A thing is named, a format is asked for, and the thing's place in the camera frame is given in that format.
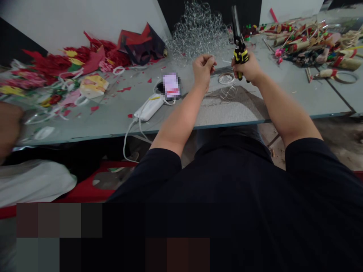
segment white wall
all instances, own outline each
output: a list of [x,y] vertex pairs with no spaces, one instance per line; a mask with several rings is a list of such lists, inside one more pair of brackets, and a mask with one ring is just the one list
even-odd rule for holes
[[141,33],[148,22],[170,35],[157,0],[5,0],[0,17],[53,54],[89,45],[83,31],[117,43],[122,29]]
[[273,23],[270,8],[279,22],[317,14],[324,0],[262,0],[260,25]]

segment pliers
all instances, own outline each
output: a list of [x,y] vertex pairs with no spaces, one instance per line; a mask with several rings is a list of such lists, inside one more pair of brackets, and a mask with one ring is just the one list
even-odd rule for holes
[[[246,49],[245,41],[241,35],[238,23],[237,6],[232,6],[232,19],[233,19],[233,39],[236,45],[234,49],[234,60],[236,64],[245,63],[248,61],[248,52]],[[238,72],[238,80],[242,80],[243,74]]]

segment sleeve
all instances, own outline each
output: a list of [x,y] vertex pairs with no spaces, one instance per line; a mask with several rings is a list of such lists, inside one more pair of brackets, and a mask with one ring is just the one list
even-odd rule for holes
[[143,202],[182,169],[180,157],[168,149],[150,149],[107,202]]
[[304,138],[285,152],[286,172],[321,196],[363,206],[363,183],[342,164],[324,141]]

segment white cloth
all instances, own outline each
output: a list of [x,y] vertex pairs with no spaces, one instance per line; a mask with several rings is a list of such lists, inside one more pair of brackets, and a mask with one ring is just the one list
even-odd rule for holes
[[0,208],[16,203],[52,202],[76,184],[76,177],[63,164],[53,161],[0,166]]

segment phone screen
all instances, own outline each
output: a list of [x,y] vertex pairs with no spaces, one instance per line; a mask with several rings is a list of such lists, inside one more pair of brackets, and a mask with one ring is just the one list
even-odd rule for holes
[[176,73],[164,75],[164,87],[166,98],[177,98],[180,96],[178,76]]

